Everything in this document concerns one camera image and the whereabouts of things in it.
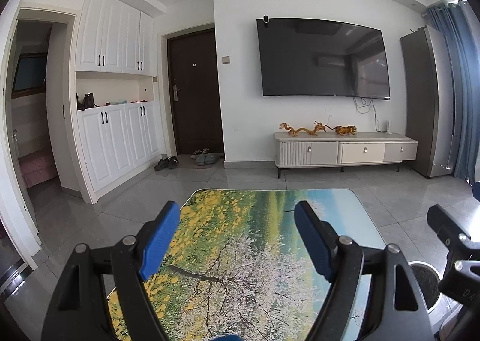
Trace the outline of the white round trash bin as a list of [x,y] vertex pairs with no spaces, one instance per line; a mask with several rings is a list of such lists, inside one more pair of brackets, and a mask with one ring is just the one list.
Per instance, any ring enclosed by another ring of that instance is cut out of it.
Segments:
[[412,261],[408,264],[419,284],[428,313],[440,314],[444,310],[443,298],[439,291],[440,273],[427,262]]

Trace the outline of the landscape print table mat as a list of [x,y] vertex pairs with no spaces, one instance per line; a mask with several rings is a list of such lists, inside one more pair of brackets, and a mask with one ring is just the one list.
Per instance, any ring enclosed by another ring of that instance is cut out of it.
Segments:
[[295,226],[305,200],[335,231],[360,245],[384,241],[348,189],[204,189],[181,221],[145,289],[171,340],[304,340],[329,283],[316,272]]

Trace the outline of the black shoes pair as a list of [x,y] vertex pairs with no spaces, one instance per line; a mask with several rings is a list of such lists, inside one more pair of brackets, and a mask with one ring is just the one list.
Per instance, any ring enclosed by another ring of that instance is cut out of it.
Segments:
[[162,171],[164,169],[175,169],[179,165],[179,161],[176,156],[168,156],[165,159],[161,159],[155,166],[155,171]]

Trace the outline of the white grey TV cabinet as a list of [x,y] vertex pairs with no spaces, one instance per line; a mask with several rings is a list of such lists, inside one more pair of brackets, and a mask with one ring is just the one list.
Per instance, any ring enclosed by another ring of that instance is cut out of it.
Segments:
[[274,134],[275,165],[279,171],[295,168],[359,167],[400,164],[416,159],[418,142],[407,136],[385,132],[358,132],[317,136]]

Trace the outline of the golden tiger figurine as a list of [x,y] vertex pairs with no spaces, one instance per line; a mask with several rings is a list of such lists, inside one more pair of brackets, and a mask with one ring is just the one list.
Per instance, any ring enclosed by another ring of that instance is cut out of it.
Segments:
[[340,136],[345,136],[345,135],[355,135],[357,133],[357,128],[354,125],[349,125],[349,126],[336,126],[334,128],[331,128],[330,126],[327,126],[327,128],[336,134]]

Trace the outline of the grey slippers pair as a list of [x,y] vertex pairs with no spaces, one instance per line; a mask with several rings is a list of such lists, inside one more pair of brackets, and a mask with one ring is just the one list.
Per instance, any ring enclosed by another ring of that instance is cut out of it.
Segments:
[[195,165],[199,167],[214,165],[220,159],[217,154],[211,152],[208,148],[195,151],[190,158],[194,160]]

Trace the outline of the golden dragon figurine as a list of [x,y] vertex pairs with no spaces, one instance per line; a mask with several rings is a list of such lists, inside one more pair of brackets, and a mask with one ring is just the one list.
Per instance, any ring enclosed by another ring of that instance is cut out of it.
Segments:
[[312,129],[305,127],[294,128],[288,123],[280,123],[279,129],[287,131],[290,136],[294,137],[299,136],[303,132],[311,136],[317,136],[319,132],[326,132],[326,126],[323,123],[316,123]]

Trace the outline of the white router on cabinet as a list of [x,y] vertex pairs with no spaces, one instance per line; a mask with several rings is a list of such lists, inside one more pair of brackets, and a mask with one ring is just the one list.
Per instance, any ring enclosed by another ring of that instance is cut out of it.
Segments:
[[391,134],[391,123],[389,120],[385,121],[385,133]]

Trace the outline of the black handbag on shelf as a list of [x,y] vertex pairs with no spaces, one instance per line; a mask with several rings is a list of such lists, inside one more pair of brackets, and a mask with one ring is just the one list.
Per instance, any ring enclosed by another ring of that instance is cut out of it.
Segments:
[[80,100],[79,96],[77,96],[76,98],[76,106],[78,111],[85,111],[87,109],[92,109],[98,106],[94,101],[95,97],[92,93],[86,93],[82,100]]

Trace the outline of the grey tall refrigerator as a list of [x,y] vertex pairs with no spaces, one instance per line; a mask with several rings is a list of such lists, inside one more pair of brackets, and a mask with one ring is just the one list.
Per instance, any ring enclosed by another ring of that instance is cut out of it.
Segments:
[[407,90],[406,136],[418,142],[411,167],[428,179],[450,175],[454,90],[446,38],[426,25],[400,43]]

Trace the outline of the dark brown entrance door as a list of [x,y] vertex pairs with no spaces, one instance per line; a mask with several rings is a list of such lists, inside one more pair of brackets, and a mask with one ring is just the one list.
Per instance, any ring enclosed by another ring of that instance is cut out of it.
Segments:
[[215,30],[171,38],[167,48],[177,153],[224,153]]

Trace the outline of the blue curtain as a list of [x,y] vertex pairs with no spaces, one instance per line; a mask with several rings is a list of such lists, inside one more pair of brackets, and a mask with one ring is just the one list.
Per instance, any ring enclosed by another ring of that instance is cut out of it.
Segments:
[[446,0],[427,9],[431,25],[445,36],[454,90],[454,176],[479,181],[479,20],[466,0]]

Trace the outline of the white wall cupboard unit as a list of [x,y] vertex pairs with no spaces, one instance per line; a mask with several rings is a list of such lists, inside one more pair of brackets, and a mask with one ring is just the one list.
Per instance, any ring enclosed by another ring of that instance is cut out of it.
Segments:
[[[89,204],[159,159],[164,139],[153,19],[119,0],[84,0],[70,72],[72,136]],[[92,93],[98,107],[78,111]]]

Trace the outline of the large black wall television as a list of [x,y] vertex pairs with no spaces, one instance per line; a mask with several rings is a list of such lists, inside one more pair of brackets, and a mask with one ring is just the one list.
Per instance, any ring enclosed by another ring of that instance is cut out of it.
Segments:
[[256,21],[264,96],[390,100],[383,33],[339,21]]

